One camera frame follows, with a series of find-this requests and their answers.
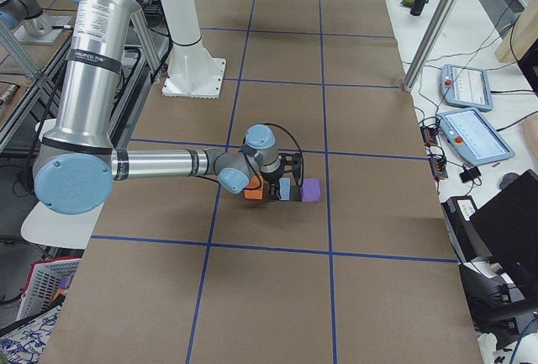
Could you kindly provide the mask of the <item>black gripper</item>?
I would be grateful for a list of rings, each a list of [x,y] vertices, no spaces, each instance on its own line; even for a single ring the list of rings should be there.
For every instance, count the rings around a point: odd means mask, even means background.
[[[268,184],[268,190],[264,193],[268,200],[281,199],[279,180],[282,177],[291,179],[290,200],[300,200],[303,185],[303,155],[300,152],[281,152],[272,164],[261,168],[261,176]]]

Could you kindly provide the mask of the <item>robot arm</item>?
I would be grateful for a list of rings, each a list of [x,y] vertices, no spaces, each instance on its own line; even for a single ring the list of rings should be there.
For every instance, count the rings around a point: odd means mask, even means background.
[[[304,179],[303,156],[282,153],[272,124],[256,124],[230,154],[205,150],[126,150],[113,146],[109,120],[129,26],[153,71],[166,68],[167,96],[216,98],[226,62],[205,49],[194,0],[79,0],[55,125],[34,164],[37,198],[59,214],[84,214],[129,178],[207,177],[233,194],[252,179],[280,199],[281,180]]]

